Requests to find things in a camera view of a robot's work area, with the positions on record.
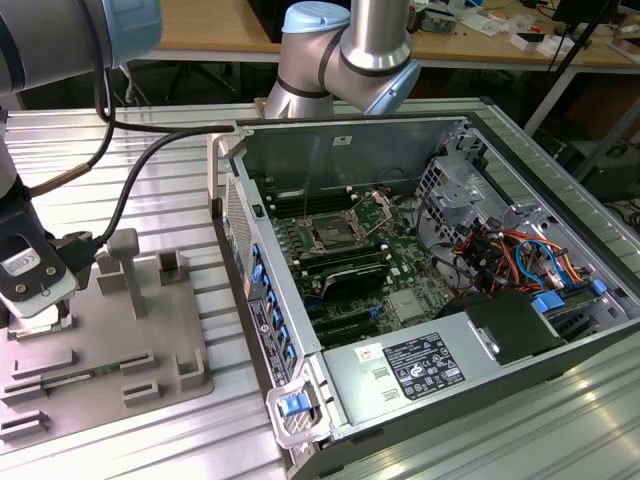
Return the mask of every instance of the motherboard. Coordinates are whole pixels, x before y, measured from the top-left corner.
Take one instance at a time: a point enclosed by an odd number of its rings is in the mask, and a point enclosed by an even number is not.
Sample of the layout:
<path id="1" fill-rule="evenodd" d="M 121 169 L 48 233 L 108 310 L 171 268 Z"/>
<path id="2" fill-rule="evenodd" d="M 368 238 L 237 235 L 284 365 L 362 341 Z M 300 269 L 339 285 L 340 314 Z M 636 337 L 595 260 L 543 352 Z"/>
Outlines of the motherboard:
<path id="1" fill-rule="evenodd" d="M 295 208 L 274 202 L 270 209 L 325 348 L 429 321 L 455 297 L 455 279 L 445 281 L 416 238 L 412 209 L 387 195 L 347 190 Z"/>

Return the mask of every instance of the warning label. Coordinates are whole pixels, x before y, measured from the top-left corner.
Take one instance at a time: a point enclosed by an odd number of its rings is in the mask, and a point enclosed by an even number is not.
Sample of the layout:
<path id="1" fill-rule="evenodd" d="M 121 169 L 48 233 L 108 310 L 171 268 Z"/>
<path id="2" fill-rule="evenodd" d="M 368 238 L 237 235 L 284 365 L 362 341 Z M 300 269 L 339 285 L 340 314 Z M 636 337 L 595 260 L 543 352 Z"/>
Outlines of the warning label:
<path id="1" fill-rule="evenodd" d="M 464 375 L 438 333 L 385 348 L 384 356 L 409 400 L 464 381 Z"/>

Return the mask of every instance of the aluminum table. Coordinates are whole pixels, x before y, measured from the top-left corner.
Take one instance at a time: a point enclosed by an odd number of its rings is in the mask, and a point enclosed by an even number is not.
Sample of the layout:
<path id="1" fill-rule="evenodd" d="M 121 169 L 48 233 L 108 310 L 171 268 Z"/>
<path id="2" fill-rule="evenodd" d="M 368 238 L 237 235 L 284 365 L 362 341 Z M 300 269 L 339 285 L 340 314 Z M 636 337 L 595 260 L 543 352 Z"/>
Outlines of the aluminum table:
<path id="1" fill-rule="evenodd" d="M 444 103 L 503 127 L 505 141 L 516 131 L 499 110 L 477 99 L 415 101 L 403 109 Z M 338 111 L 354 112 L 344 105 Z M 185 127 L 254 115 L 250 105 L 119 112 L 128 122 Z M 25 183 L 34 185 L 86 160 L 103 133 L 89 110 L 19 112 L 10 114 L 5 138 Z M 117 131 L 92 173 L 36 199 L 43 223 L 54 234 L 100 232 L 131 165 L 156 138 Z M 527 153 L 534 168 L 543 153 Z M 160 151 L 142 171 L 121 226 L 138 229 L 143 253 L 180 248 L 188 257 L 214 391 L 0 456 L 0 478 L 285 478 L 211 226 L 205 159 L 204 138 Z M 585 210 L 581 187 L 570 190 L 563 199 L 640 271 L 637 241 L 611 228 L 606 209 Z M 640 336 L 635 336 L 559 379 L 347 466 L 332 478 L 640 478 L 638 405 Z"/>

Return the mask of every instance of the white label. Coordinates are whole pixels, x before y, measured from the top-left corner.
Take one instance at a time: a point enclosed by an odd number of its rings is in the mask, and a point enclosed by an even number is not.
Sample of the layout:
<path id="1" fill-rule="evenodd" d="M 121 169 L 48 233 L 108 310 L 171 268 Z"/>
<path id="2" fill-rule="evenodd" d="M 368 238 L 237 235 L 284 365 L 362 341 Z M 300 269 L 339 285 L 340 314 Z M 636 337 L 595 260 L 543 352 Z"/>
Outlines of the white label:
<path id="1" fill-rule="evenodd" d="M 364 347 L 358 347 L 354 350 L 360 363 L 368 362 L 369 360 L 375 360 L 382 357 L 382 344 L 372 343 Z"/>
<path id="2" fill-rule="evenodd" d="M 459 368 L 452 368 L 451 370 L 447 370 L 446 371 L 446 376 L 447 377 L 455 377 L 456 375 L 460 375 L 460 369 Z"/>
<path id="3" fill-rule="evenodd" d="M 28 248 L 2 262 L 2 268 L 12 277 L 19 277 L 40 264 L 40 255 L 33 248 Z"/>
<path id="4" fill-rule="evenodd" d="M 333 139 L 333 146 L 340 147 L 342 145 L 351 145 L 351 136 L 348 137 L 335 137 Z"/>

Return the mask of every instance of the wire bundle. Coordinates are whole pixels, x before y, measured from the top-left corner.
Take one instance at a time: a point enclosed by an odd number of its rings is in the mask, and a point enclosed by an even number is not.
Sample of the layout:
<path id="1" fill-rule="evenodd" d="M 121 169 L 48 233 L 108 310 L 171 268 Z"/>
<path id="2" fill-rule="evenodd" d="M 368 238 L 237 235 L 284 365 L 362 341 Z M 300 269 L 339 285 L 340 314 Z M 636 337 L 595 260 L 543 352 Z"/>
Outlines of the wire bundle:
<path id="1" fill-rule="evenodd" d="M 477 276 L 485 279 L 475 283 L 484 285 L 489 292 L 508 288 L 533 293 L 553 288 L 541 278 L 541 272 L 532 271 L 534 264 L 541 270 L 541 255 L 551 260 L 555 273 L 565 285 L 583 281 L 571 263 L 567 249 L 545 238 L 517 231 L 474 229 L 453 253 L 469 260 L 478 271 Z"/>

